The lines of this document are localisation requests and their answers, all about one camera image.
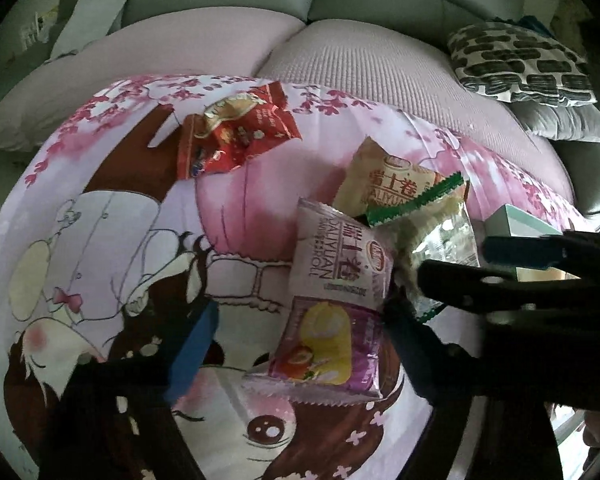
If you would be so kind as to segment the green edged clear cake pack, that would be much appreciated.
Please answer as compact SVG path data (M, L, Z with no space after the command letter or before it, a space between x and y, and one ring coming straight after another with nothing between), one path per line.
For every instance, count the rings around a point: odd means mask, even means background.
M426 260L478 266L478 247L467 211L468 182L456 172L398 206L369 206L370 227L392 250L393 270L406 287L418 322L427 322L443 309L442 302L424 295L417 270Z

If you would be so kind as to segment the beige orange swiss roll pack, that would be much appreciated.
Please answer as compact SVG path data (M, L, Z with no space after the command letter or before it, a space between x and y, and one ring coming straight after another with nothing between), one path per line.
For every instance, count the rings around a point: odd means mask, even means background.
M418 214L467 216L466 196L467 181L459 172L445 176L391 155L367 138L355 152L332 206L380 226Z

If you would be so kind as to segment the purple swiss roll pack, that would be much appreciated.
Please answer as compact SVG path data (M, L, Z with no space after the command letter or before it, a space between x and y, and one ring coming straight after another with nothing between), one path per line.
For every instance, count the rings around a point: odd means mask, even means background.
M331 206L302 198L297 212L291 310L268 364L246 373L244 386L309 404L376 400L391 254L370 228Z

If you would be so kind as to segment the red gold candy pack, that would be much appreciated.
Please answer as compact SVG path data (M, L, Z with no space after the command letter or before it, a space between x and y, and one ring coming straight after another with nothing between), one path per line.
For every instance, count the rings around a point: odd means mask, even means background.
M176 175L226 174L300 136L280 82L237 92L184 119Z

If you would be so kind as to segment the teal shallow cardboard tray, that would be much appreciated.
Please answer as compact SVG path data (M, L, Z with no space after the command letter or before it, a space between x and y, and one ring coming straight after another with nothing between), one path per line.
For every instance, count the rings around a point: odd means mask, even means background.
M522 209L513 205L503 205L483 221L483 234L485 236L541 237L558 235L560 231ZM575 276L555 268L533 270L514 268L513 266L495 266L495 269L510 274L520 282L576 279Z

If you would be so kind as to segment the grey velvet pillow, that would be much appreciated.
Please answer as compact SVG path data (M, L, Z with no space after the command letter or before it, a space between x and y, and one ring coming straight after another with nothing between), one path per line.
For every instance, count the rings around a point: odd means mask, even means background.
M600 111L594 105L551 107L535 102L510 103L528 133L552 141L600 143Z

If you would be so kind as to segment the pink anime print tablecloth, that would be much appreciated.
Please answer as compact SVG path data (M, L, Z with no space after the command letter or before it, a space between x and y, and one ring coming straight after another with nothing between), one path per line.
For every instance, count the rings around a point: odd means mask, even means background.
M233 170L178 180L160 152L193 114L265 88L298 136ZM570 198L466 134L314 84L227 76L134 76L95 93L44 143L0 211L0 451L38 476L45 419L80 356L118 350L125 315L197 292L220 308L220 362L175 404L209 479L393 479L429 416L392 368L389 397L346 410L248 396L242 370L286 322L302 197L330 203L366 139L470 182L471 218L513 205L555 229L585 220Z

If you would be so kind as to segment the black white patterned pillow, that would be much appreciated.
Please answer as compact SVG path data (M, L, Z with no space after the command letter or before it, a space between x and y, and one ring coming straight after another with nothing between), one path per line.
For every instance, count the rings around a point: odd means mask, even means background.
M538 32L483 22L453 32L448 47L458 82L479 96L550 107L597 102L585 59Z

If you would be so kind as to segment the pink sofa seat cover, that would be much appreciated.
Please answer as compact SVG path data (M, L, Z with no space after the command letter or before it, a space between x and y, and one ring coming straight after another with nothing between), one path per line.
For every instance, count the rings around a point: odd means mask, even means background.
M56 60L43 47L21 55L0 75L0 150L33 150L98 90L143 74L321 84L463 133L565 198L574 195L547 140L524 132L505 105L466 91L437 48L373 24L306 25L287 14L250 8L155 16Z

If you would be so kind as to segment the light grey sofa cushion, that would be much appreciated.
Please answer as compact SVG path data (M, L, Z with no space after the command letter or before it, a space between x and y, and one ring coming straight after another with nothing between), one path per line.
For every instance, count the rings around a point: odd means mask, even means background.
M128 0L78 0L50 51L47 63L76 55L108 35Z

